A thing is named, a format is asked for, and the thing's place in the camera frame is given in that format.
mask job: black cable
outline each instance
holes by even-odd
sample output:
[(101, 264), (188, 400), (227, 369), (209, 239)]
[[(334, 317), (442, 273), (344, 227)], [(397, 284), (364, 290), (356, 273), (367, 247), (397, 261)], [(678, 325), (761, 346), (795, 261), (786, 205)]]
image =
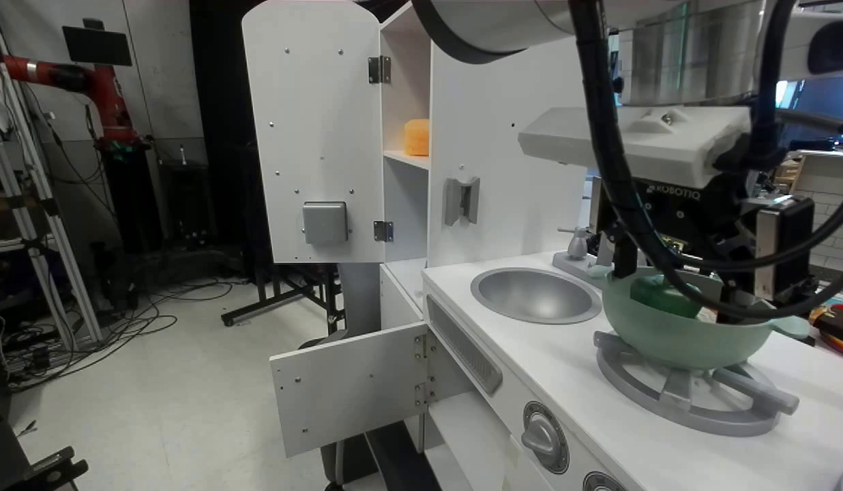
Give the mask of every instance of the black cable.
[[(119, 350), (126, 350), (130, 342), (137, 337), (146, 337), (146, 336), (154, 336), (154, 332), (163, 332), (163, 331), (171, 331), (179, 317), (173, 313), (160, 313), (157, 303), (160, 299), (179, 299), (179, 294), (186, 291), (197, 291), (197, 290), (205, 290), (205, 286), (217, 286), (221, 282), (208, 282), (208, 284), (191, 284), (191, 286), (183, 286), (171, 294), (163, 294), (157, 299), (146, 298), (146, 306), (145, 307), (137, 307), (130, 317), (122, 318), (122, 328), (117, 328), (117, 332), (109, 337), (109, 342), (101, 342), (94, 346), (89, 346), (86, 352), (77, 352), (74, 346), (68, 350), (68, 359), (64, 366), (59, 366), (55, 374), (45, 374), (45, 376), (38, 376), (38, 378), (26, 378), (26, 381), (19, 381), (10, 388), (10, 393), (26, 393), (26, 389), (36, 389), (36, 388), (42, 388), (48, 381), (57, 381), (57, 378), (64, 378), (64, 376), (74, 376), (78, 372), (86, 372), (109, 357), (115, 357)], [(188, 299), (216, 299), (216, 298), (227, 298), (232, 291), (232, 284), (227, 284), (227, 291), (221, 294), (213, 294), (213, 298), (188, 298)]]
[(654, 261), (654, 267), (664, 276), (664, 282), (682, 291), (686, 299), (715, 307), (731, 318), (752, 318), (767, 321), (775, 317), (802, 313), (830, 298), (834, 298), (843, 290), (843, 276), (834, 277), (823, 291), (817, 291), (809, 299), (802, 299), (795, 306), (786, 306), (778, 310), (767, 307), (742, 307), (710, 299), (705, 294), (695, 291), (678, 273), (677, 260), (662, 245), (662, 239), (654, 232), (651, 219), (645, 215), (645, 207), (639, 197), (633, 171), (624, 159), (619, 123), (615, 123), (615, 107), (613, 107), (613, 82), (607, 67), (607, 35), (603, 27), (603, 0), (587, 2), (587, 0), (569, 0), (573, 25), (579, 35), (579, 54), (583, 67), (583, 93), (587, 93), (587, 114), (588, 114), (588, 132), (595, 155), (600, 162), (600, 178), (604, 183), (604, 193), (630, 232), (630, 237), (641, 245), (641, 252)]
[(834, 207), (834, 212), (809, 237), (804, 237), (802, 242), (791, 245), (787, 252), (778, 252), (778, 253), (768, 253), (768, 257), (755, 257), (750, 261), (719, 261), (719, 260), (690, 260), (690, 257), (682, 257), (682, 264), (693, 264), (693, 267), (703, 267), (703, 271), (719, 271), (719, 273), (750, 273), (750, 271), (759, 271), (759, 267), (772, 267), (772, 264), (783, 264), (783, 261), (798, 260), (809, 247), (816, 247), (823, 239), (830, 239), (839, 227), (843, 227), (843, 201)]

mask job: cabinet shelf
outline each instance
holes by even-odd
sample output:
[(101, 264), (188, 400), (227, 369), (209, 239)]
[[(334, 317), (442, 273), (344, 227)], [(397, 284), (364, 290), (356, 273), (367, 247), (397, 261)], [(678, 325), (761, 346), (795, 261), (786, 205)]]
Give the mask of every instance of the cabinet shelf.
[(415, 155), (407, 155), (404, 149), (386, 149), (383, 159), (390, 163), (415, 166), (415, 170), (429, 171), (429, 159), (415, 159)]

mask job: countertop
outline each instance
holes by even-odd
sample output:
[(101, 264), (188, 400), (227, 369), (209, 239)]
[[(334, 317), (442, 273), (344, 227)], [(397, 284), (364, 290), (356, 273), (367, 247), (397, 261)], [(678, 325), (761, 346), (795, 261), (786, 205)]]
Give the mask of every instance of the countertop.
[(495, 267), (551, 271), (551, 257), (426, 271), (426, 290), (472, 332), (502, 369), (546, 393), (565, 425), (648, 491), (834, 491), (843, 474), (843, 357), (772, 336), (752, 354), (779, 389), (802, 399), (795, 414), (764, 436), (711, 436), (662, 419), (615, 393), (596, 369), (591, 336), (611, 332), (604, 313), (540, 328), (482, 307), (474, 276)]

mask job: black hose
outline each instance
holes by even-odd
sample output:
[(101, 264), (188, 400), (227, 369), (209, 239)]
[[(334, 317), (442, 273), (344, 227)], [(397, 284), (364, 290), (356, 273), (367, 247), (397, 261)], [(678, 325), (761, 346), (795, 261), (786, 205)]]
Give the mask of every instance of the black hose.
[(843, 227), (843, 201), (834, 207), (834, 212), (809, 237), (804, 237), (802, 242), (791, 245), (787, 252), (778, 252), (778, 253), (768, 253), (768, 257), (755, 257), (750, 261), (715, 261), (715, 260), (682, 257), (682, 264), (693, 264), (693, 267), (703, 267), (703, 271), (718, 271), (718, 273), (750, 273), (755, 267), (768, 267), (768, 264), (783, 264), (783, 261), (798, 260), (809, 247), (816, 247), (823, 239), (830, 239), (839, 227)]
[(624, 159), (619, 126), (615, 126), (615, 107), (613, 107), (613, 88), (611, 88), (611, 67), (607, 67), (607, 37), (603, 27), (603, 0), (569, 0), (573, 25), (579, 35), (579, 54), (583, 67), (583, 93), (587, 93), (587, 114), (591, 129), (591, 147), (600, 162), (600, 178), (604, 193), (624, 224), (626, 235), (641, 245), (641, 252), (654, 261), (654, 267), (664, 276), (664, 282), (678, 290), (686, 299), (715, 307), (731, 318), (750, 318), (764, 321), (775, 317), (802, 313), (843, 290), (843, 276), (836, 276), (823, 291), (809, 299), (767, 310), (767, 307), (742, 307), (725, 306), (711, 298), (695, 291), (685, 277), (677, 273), (678, 260), (660, 242), (651, 219), (644, 209), (639, 197), (633, 171)]
[[(752, 162), (764, 162), (764, 155), (775, 155), (775, 149), (778, 149), (775, 93), (778, 93), (778, 80), (779, 80), (786, 31), (787, 31), (787, 20), (791, 20), (793, 6), (795, 6), (795, 0), (778, 0), (772, 14), (768, 14), (764, 51), (761, 51), (761, 70), (759, 70), (759, 97), (755, 97), (755, 114), (752, 114), (752, 133), (750, 133), (750, 159)], [(843, 123), (830, 126), (830, 119), (804, 117), (804, 114), (798, 114), (798, 119), (804, 126), (817, 126), (817, 129), (843, 133)], [(834, 212), (809, 237), (791, 245), (787, 252), (778, 252), (778, 253), (755, 257), (755, 260), (744, 260), (744, 261), (719, 261), (719, 260), (715, 261), (715, 260), (690, 260), (690, 257), (678, 257), (678, 261), (701, 267), (701, 271), (729, 273), (729, 276), (731, 273), (750, 273), (750, 271), (759, 271), (759, 267), (775, 267), (775, 264), (786, 264), (786, 261), (798, 260), (809, 247), (830, 239), (839, 227), (843, 227), (843, 201), (834, 207)]]

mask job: green bowl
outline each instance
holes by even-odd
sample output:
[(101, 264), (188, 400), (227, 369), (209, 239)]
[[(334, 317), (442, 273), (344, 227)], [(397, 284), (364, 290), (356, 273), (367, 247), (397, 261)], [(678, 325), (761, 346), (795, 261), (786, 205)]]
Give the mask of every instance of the green bowl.
[(633, 277), (596, 277), (604, 298), (604, 317), (615, 336), (644, 357), (682, 372), (711, 372), (738, 366), (772, 336), (775, 321), (761, 325), (705, 325), (673, 317), (630, 298)]

